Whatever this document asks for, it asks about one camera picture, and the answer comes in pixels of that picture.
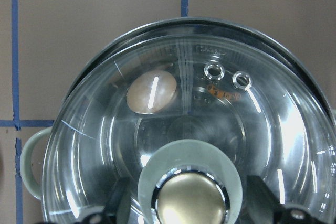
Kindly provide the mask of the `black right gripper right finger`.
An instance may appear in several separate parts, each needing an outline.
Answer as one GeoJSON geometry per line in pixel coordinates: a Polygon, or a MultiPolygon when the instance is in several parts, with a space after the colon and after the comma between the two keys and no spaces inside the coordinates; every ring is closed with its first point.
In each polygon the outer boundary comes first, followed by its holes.
{"type": "Polygon", "coordinates": [[[280,223],[285,210],[279,199],[256,175],[247,176],[246,203],[253,223],[280,223]]]}

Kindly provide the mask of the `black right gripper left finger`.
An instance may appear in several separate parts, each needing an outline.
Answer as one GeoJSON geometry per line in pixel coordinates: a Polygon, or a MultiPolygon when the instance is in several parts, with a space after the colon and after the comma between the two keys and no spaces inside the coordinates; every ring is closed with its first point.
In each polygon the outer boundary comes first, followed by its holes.
{"type": "Polygon", "coordinates": [[[103,213],[107,218],[107,223],[128,223],[130,210],[130,180],[124,177],[113,185],[103,213]]]}

